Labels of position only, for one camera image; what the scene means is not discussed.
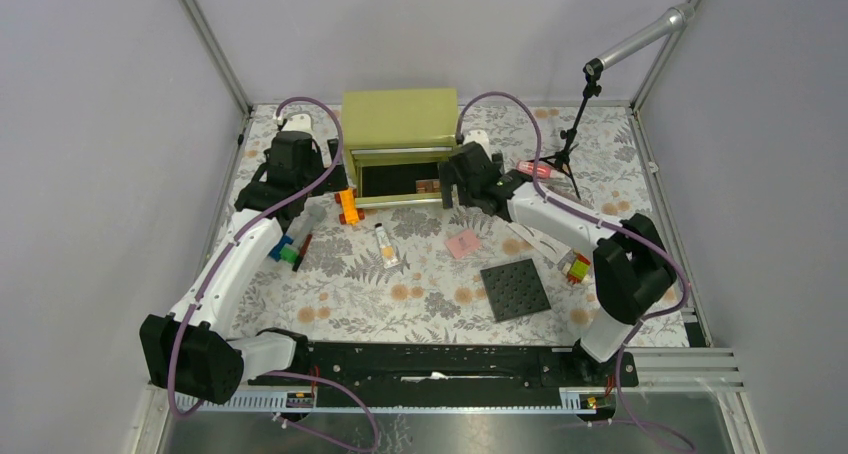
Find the pink square compact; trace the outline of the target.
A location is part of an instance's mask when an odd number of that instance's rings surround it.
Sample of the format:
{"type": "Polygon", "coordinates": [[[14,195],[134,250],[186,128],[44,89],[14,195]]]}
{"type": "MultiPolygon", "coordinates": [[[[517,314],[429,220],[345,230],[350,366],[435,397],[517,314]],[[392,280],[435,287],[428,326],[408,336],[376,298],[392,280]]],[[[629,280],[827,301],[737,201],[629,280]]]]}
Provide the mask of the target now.
{"type": "Polygon", "coordinates": [[[454,259],[462,259],[481,247],[481,241],[471,229],[465,229],[445,241],[445,247],[454,259]]]}

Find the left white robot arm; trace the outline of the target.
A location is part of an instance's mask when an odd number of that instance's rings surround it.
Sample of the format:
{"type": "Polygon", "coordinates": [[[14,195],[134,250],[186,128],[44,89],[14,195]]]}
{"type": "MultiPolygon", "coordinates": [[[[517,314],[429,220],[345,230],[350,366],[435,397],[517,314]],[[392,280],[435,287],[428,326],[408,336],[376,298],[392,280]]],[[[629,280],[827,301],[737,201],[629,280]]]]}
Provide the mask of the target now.
{"type": "Polygon", "coordinates": [[[239,385],[273,372],[282,382],[304,381],[312,366],[305,335],[266,328],[227,338],[238,304],[264,261],[279,248],[303,212],[305,189],[320,195],[340,184],[312,134],[283,130],[239,192],[225,238],[189,291],[165,316],[150,314],[140,341],[153,385],[223,404],[239,385]]]}

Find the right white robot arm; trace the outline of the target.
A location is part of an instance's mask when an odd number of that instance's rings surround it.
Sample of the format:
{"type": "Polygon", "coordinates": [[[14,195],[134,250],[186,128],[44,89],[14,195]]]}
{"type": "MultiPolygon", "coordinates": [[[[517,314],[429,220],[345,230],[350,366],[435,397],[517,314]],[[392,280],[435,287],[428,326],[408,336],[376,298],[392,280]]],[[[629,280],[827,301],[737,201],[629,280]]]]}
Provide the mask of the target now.
{"type": "Polygon", "coordinates": [[[612,357],[647,311],[678,279],[651,219],[605,217],[555,194],[530,175],[502,171],[486,150],[470,142],[438,167],[442,202],[535,229],[590,261],[600,310],[581,336],[575,376],[597,386],[613,372],[612,357]]]}

